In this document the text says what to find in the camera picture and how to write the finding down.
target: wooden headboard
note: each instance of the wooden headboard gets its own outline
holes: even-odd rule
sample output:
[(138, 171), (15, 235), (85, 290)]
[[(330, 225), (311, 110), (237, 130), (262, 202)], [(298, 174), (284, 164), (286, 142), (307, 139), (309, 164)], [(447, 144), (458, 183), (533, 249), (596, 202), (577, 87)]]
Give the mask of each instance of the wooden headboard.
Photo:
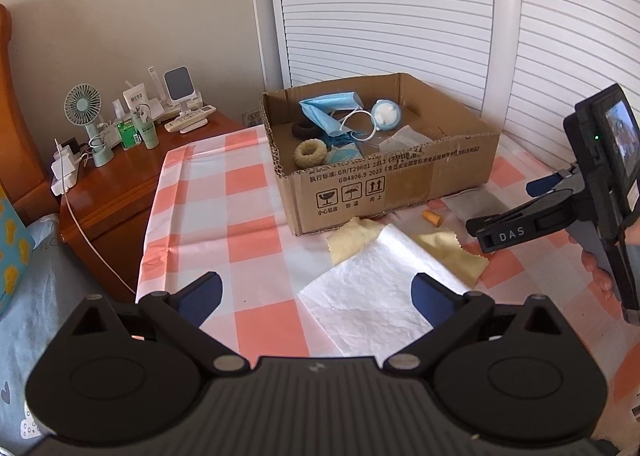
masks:
[(59, 212), (40, 156), (27, 129), (9, 66), (11, 14), (0, 4), (0, 183), (25, 225)]

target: white shutter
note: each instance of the white shutter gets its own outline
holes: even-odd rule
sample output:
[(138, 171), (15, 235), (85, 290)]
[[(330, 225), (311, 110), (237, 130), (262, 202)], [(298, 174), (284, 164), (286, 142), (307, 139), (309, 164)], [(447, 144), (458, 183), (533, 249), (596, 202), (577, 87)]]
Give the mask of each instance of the white shutter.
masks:
[(562, 119), (618, 82), (640, 110), (640, 0), (522, 0), (504, 131), (556, 168), (574, 159)]
[(405, 71), (481, 109), (493, 0), (280, 0), (280, 6), (285, 84)]

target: blue face mask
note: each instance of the blue face mask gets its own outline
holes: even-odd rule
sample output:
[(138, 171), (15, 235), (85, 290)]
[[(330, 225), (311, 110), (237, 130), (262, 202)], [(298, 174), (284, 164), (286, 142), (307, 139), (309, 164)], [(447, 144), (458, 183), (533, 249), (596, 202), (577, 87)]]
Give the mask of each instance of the blue face mask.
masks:
[(342, 126), (340, 122), (329, 116), (334, 111), (352, 111), (362, 109), (362, 100), (356, 92), (334, 93), (322, 95), (313, 99), (300, 100), (302, 112), (306, 118), (321, 128), (329, 136), (340, 136), (351, 129)]

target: green fan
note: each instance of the green fan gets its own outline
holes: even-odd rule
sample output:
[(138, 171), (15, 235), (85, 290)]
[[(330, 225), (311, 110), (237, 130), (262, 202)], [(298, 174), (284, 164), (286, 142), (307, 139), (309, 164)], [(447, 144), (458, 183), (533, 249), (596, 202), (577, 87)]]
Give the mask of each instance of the green fan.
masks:
[(101, 105), (100, 93), (91, 84), (78, 84), (65, 99), (65, 116), (72, 124), (86, 129), (96, 167), (103, 166), (113, 158), (111, 147), (107, 146), (94, 123)]

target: checkered tablecloth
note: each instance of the checkered tablecloth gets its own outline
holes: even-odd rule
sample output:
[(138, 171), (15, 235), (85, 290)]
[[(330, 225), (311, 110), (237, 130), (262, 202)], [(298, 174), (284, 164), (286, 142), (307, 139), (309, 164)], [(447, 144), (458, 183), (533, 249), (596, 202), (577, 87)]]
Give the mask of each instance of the checkered tablecloth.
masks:
[[(529, 197), (527, 181), (549, 169), (506, 136), (488, 189), (508, 206)], [(424, 232), (422, 210), (443, 214), (467, 250), (478, 243), (441, 200), (391, 213), (382, 221), (407, 233)], [(326, 234), (295, 237), (287, 226), (270, 148), (262, 126), (172, 150), (164, 160), (146, 231), (138, 298), (171, 293), (207, 270), (223, 280), (221, 305), (202, 329), (251, 362), (260, 355), (336, 356), (336, 347), (296, 300), (332, 267)], [(497, 302), (520, 304), (531, 293), (556, 303), (609, 381), (609, 402), (597, 434), (623, 446), (638, 444), (640, 328), (622, 320), (580, 263), (580, 247), (562, 231), (502, 250), (476, 288)]]

